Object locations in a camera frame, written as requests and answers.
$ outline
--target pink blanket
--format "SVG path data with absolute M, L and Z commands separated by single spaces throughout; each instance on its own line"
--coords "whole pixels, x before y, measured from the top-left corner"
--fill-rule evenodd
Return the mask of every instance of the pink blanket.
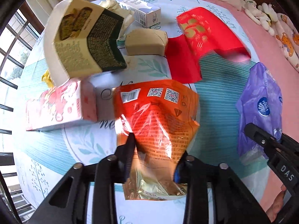
M 252 43 L 260 61 L 270 70 L 281 88 L 283 96 L 282 129 L 290 137 L 299 141 L 299 75 L 281 53 L 280 48 L 265 29 L 253 22 L 244 12 L 238 11 L 232 5 L 219 0 L 204 0 L 228 9 L 242 26 Z M 264 210 L 273 203 L 280 192 L 281 182 L 271 173 L 264 196 L 260 202 Z

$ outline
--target qr code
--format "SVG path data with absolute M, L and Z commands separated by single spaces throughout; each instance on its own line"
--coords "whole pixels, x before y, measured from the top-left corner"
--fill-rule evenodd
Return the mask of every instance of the qr code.
M 163 92 L 162 87 L 150 88 L 149 93 L 147 94 L 147 96 L 148 97 L 150 97 L 150 96 L 161 97 L 162 92 Z
M 177 104 L 179 95 L 178 92 L 167 88 L 164 99 Z

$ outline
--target pink floral box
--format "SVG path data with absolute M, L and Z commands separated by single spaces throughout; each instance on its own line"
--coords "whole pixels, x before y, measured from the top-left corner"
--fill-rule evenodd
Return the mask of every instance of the pink floral box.
M 73 78 L 43 92 L 26 105 L 26 130 L 55 130 L 97 121 L 95 89 Z

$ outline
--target orange snack package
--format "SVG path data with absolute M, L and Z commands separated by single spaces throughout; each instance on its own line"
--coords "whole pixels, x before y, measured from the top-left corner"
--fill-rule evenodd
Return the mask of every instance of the orange snack package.
M 173 182 L 175 167 L 195 136 L 198 94 L 174 80 L 142 82 L 114 89 L 117 145 L 135 134 L 127 200 L 174 200 L 186 185 Z

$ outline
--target table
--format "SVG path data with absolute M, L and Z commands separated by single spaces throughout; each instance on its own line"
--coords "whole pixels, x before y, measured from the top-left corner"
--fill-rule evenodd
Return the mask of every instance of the table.
M 188 85 L 200 96 L 200 112 L 197 120 L 201 127 L 195 142 L 188 148 L 190 154 L 209 164 L 226 162 L 261 200 L 266 188 L 269 168 L 266 161 L 243 166 L 237 155 L 239 115 L 235 103 L 243 91 L 249 69 L 259 61 L 247 35 L 227 9 L 203 0 L 143 0 L 161 7 L 161 22 L 151 29 L 161 29 L 168 37 L 181 35 L 176 16 L 184 11 L 202 6 L 218 16 L 250 49 L 252 61 L 234 64 L 217 54 L 209 54 L 200 61 L 203 80 Z M 134 22 L 127 30 L 142 27 Z M 50 132 L 26 132 L 24 130 L 25 102 L 37 98 L 47 90 L 41 76 L 47 69 L 43 53 L 43 35 L 35 44 L 26 63 L 19 85 L 19 104 L 16 110 L 19 120 L 14 130 L 15 164 L 24 196 L 37 207 L 56 185 L 63 174 L 76 162 L 93 164 L 116 149 L 113 105 L 110 89 L 121 83 L 137 83 L 171 78 L 166 58 L 158 55 L 129 57 L 128 68 L 114 73 L 95 75 L 90 82 L 97 94 L 99 122 L 54 130 Z M 125 201 L 122 187 L 117 185 L 116 204 L 119 223 L 182 223 L 185 198 L 175 201 Z M 88 223 L 91 220 L 89 198 Z

